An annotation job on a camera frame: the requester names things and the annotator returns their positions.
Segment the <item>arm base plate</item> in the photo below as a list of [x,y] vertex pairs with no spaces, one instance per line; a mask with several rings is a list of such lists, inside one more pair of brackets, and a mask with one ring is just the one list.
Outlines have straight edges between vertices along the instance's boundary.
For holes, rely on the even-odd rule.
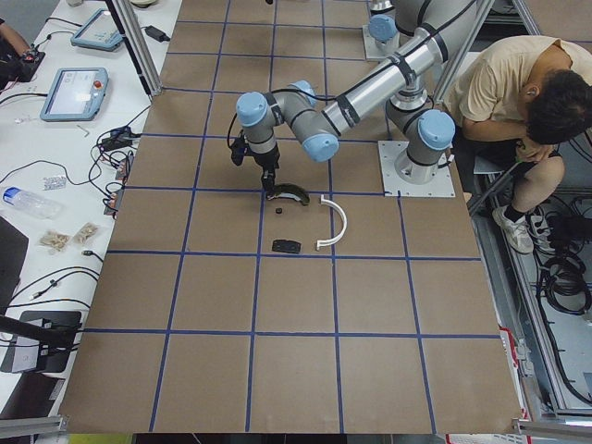
[[391,55],[399,48],[400,34],[395,26],[388,27],[387,41],[377,40],[370,31],[368,24],[362,26],[365,59],[369,61],[380,61]]
[[434,165],[420,166],[408,157],[408,142],[379,141],[384,195],[409,198],[454,198],[448,157],[442,151]]

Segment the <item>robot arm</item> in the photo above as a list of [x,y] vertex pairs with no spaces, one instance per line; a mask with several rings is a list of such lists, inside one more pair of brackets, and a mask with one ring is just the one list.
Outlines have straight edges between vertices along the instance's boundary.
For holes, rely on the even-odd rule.
[[305,80],[267,93],[243,94],[236,103],[241,132],[228,145],[232,162],[239,166],[247,156],[255,161],[262,169],[266,198],[303,200],[302,188],[276,182],[280,158],[276,127],[287,125],[315,162],[325,162],[337,153],[345,132],[382,107],[408,140],[394,162],[397,175],[412,184],[429,182],[451,146],[456,125],[445,112],[427,106],[422,76],[459,52],[477,17],[475,1],[400,1],[393,19],[408,41],[348,90],[329,99],[322,110],[316,110],[319,99]]
[[439,9],[437,1],[370,1],[370,19],[363,26],[366,57],[389,55],[412,38],[416,28],[436,29],[455,15],[447,17]]

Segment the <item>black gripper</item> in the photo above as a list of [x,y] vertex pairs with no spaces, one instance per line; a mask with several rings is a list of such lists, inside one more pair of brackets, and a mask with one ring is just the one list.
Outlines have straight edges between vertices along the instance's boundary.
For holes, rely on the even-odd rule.
[[276,170],[279,168],[279,158],[279,150],[271,150],[263,154],[253,154],[253,159],[255,163],[260,168],[262,168],[261,182],[263,183],[265,198],[272,197],[272,183],[275,182]]

